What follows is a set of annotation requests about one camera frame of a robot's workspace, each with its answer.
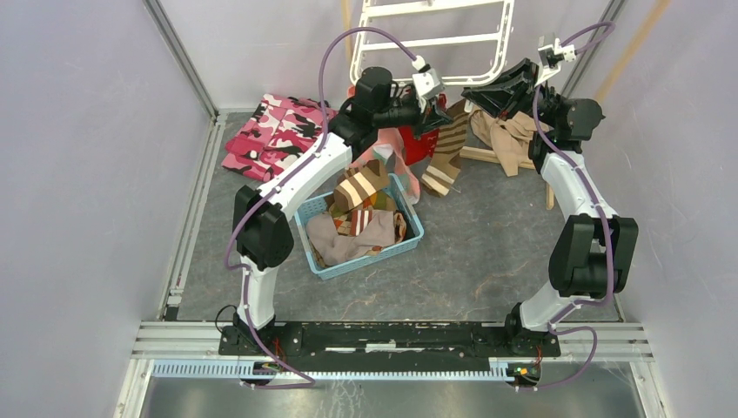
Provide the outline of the red sock white trim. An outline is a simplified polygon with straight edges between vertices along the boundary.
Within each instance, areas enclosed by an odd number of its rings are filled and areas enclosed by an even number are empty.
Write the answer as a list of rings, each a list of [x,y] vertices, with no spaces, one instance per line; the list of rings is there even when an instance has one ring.
[[[406,165],[414,165],[432,157],[439,139],[439,129],[421,134],[419,137],[413,135],[413,128],[402,126],[398,129],[403,141],[403,159]]]

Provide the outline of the brown striped sock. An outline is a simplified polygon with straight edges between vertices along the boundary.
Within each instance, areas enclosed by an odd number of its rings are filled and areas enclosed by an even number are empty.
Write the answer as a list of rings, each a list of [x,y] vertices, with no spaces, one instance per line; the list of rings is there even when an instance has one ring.
[[[345,172],[333,191],[335,208],[348,212],[390,184],[385,164],[377,159]]]
[[[460,174],[460,152],[467,140],[468,112],[466,100],[450,107],[452,123],[439,129],[439,138],[429,166],[420,178],[421,184],[434,196],[446,196]]]

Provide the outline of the white clip hanger frame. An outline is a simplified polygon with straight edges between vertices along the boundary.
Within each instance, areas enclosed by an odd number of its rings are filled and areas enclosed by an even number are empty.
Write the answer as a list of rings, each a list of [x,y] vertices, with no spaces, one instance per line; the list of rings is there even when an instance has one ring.
[[[392,33],[447,86],[483,85],[507,64],[514,1],[362,1],[359,26]]]

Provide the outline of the pink sock green patches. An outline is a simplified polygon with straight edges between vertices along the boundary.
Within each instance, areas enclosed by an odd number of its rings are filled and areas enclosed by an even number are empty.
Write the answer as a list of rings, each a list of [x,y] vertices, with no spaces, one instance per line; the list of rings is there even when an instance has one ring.
[[[351,167],[360,167],[372,160],[381,161],[386,165],[396,152],[402,154],[403,145],[400,142],[401,136],[396,128],[380,129],[377,141],[356,158]]]

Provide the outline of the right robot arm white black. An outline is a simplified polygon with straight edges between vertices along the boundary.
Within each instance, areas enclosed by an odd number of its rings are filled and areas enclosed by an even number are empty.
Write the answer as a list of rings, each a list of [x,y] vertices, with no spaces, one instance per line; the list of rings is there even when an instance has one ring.
[[[548,262],[548,282],[506,317],[502,341],[527,354],[552,336],[572,311],[603,307],[621,292],[639,234],[635,219],[620,216],[589,175],[582,143],[604,120],[591,98],[567,98],[539,80],[541,68],[524,59],[494,81],[466,87],[462,96],[499,120],[520,113],[533,119],[528,157],[553,189],[565,225]]]

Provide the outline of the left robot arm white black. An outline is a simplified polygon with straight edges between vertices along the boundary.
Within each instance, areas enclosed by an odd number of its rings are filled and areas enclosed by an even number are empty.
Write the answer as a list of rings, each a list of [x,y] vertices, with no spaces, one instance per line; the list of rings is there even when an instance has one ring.
[[[289,226],[302,203],[335,173],[367,151],[384,128],[424,125],[435,111],[443,82],[424,65],[409,84],[412,98],[393,96],[392,73],[383,67],[362,72],[354,93],[324,123],[320,140],[283,173],[257,189],[242,187],[235,196],[233,231],[226,251],[237,251],[242,273],[234,326],[251,354],[264,354],[273,343],[268,327],[275,318],[273,295],[279,266],[292,252]]]

